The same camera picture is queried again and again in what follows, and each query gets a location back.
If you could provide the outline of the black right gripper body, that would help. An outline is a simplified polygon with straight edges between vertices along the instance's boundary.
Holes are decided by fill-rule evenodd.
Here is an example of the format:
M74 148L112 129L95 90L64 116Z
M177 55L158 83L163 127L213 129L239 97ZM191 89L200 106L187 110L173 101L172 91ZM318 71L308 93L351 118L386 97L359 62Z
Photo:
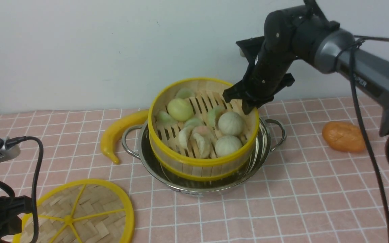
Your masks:
M282 79L296 55L291 50L294 20L304 15L304 7L291 7L268 14L264 22L264 42L252 70L242 81L242 104L263 105L282 88Z

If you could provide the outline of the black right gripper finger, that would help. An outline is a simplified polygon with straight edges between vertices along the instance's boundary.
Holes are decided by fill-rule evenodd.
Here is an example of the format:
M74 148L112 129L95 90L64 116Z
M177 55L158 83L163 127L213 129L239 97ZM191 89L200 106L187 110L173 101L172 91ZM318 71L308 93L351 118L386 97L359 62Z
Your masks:
M245 88L243 81L239 81L233 86L223 91L223 99L226 103L230 103L232 100L244 100Z
M262 105L264 105L263 99L244 99L242 100L242 111L245 115L248 115L253 111L253 109L258 109Z

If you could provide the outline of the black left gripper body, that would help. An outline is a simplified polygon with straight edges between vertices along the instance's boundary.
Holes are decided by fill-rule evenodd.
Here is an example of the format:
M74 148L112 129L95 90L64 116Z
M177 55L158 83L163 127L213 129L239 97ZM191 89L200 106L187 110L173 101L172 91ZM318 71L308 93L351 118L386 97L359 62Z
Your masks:
M20 234L23 222L19 214L32 213L32 199L28 196L0 196L0 238Z

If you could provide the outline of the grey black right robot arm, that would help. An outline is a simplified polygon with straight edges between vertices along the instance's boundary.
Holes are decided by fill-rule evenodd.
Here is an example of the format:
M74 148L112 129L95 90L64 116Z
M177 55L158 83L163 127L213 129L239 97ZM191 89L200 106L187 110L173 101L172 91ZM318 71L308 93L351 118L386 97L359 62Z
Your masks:
M304 60L320 73L339 73L378 103L382 109L380 137L388 136L389 163L389 61L361 50L367 40L389 42L387 37L359 36L329 21L314 0L268 14L264 36L240 40L237 45L249 63L241 81L223 92L226 102L242 100L244 114L273 101L295 82L288 69Z

